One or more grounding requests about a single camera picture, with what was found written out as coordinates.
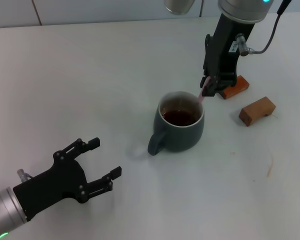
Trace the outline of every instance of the wooden block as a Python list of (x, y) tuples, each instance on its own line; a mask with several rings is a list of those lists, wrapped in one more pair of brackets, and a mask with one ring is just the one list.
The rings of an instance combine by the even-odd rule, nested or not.
[(250, 84), (245, 80), (245, 78), (240, 75), (240, 76), (238, 76), (236, 85), (227, 87), (225, 90), (223, 90), (223, 92), (221, 93), (221, 96), (224, 99), (231, 98), (234, 95), (237, 95), (237, 94), (243, 92), (244, 90), (246, 90), (249, 87), (249, 85)]
[(275, 108), (276, 105), (274, 105), (272, 101), (265, 96), (258, 101), (255, 101), (254, 103), (242, 108), (239, 118), (247, 127), (249, 127), (259, 118), (271, 115)]

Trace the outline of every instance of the mug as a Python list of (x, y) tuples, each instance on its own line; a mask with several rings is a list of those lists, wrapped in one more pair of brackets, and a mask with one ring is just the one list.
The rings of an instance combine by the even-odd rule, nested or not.
[(201, 138), (204, 123), (205, 111), (197, 96), (185, 91), (166, 94), (155, 113), (148, 153), (154, 156), (163, 148), (180, 152), (193, 147)]

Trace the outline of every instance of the table surface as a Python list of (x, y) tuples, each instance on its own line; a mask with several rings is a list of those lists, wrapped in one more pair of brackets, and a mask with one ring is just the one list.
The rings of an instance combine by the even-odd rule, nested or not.
[[(248, 45), (266, 45), (276, 15)], [(262, 55), (240, 57), (250, 87), (204, 100), (199, 143), (147, 153), (167, 92), (200, 92), (205, 36), (218, 17), (0, 29), (0, 190), (38, 175), (77, 138), (88, 182), (117, 166), (113, 191), (65, 199), (6, 239), (300, 239), (300, 13), (285, 13)], [(250, 127), (241, 108), (267, 96), (273, 115)]]

